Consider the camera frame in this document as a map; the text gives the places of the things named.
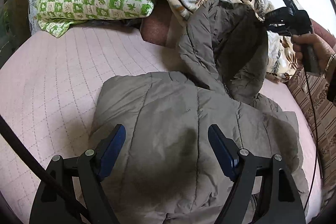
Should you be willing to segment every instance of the black sleeve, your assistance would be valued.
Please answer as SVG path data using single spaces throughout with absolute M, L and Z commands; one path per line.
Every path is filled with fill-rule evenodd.
M 333 78 L 330 81 L 327 99 L 336 106 L 336 70 L 334 71 Z

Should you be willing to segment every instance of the metal screw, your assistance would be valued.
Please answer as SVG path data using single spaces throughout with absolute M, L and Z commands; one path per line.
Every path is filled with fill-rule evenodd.
M 278 161 L 282 160 L 282 156 L 279 155 L 279 154 L 275 154 L 275 155 L 274 155 L 274 158 L 275 158 L 276 160 L 278 160 Z
M 53 156 L 52 160 L 53 161 L 58 161 L 60 158 L 61 158 L 60 155 L 55 155 L 55 156 Z
M 247 149 L 241 149 L 239 153 L 243 156 L 247 156 L 249 154 L 249 151 Z
M 85 151 L 85 155 L 87 156 L 92 156 L 95 153 L 95 151 L 93 149 L 88 149 Z

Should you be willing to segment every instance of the thick black cable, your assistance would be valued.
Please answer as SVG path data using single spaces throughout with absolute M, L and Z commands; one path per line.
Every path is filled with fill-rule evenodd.
M 315 108 L 314 108 L 313 99 L 312 99 L 312 97 L 311 97 L 311 93 L 310 93 L 310 87 L 309 87 L 309 83 L 308 83 L 307 72 L 304 71 L 304 74 L 305 74 L 305 76 L 306 76 L 307 89 L 308 89 L 308 94 L 309 94 L 309 98 L 310 98 L 310 102 L 311 102 L 311 108 L 313 109 L 314 122 L 315 122 L 315 134 L 316 134 L 316 137 L 315 137 L 315 138 L 316 138 L 315 166 L 314 166 L 313 179 L 312 179 L 312 181 L 311 181 L 311 186 L 310 186 L 310 190 L 309 190 L 308 198 L 307 198 L 306 204 L 305 204 L 305 206 L 304 206 L 304 211 L 306 211 L 307 204 L 308 204 L 308 201 L 309 201 L 309 198 L 310 198 L 310 194 L 311 194 L 311 190 L 313 189 L 314 178 L 315 178 L 315 173 L 316 173 L 317 156 L 318 156 L 318 147 L 317 147 L 317 143 L 318 143 L 318 133 L 317 133 L 317 122 L 316 122 Z
M 75 209 L 78 210 L 80 214 L 90 221 L 90 215 L 87 208 L 85 208 L 76 198 L 65 191 L 63 187 L 60 186 L 57 181 L 46 172 L 46 170 L 44 170 L 44 168 L 38 163 L 38 161 L 32 156 L 28 149 L 15 135 L 13 130 L 9 127 L 1 115 L 0 129 L 0 134 L 2 137 L 7 141 L 14 152 L 20 157 L 20 159 L 30 168 L 30 170 L 32 170 L 41 181 L 52 187 L 61 198 L 75 207 Z

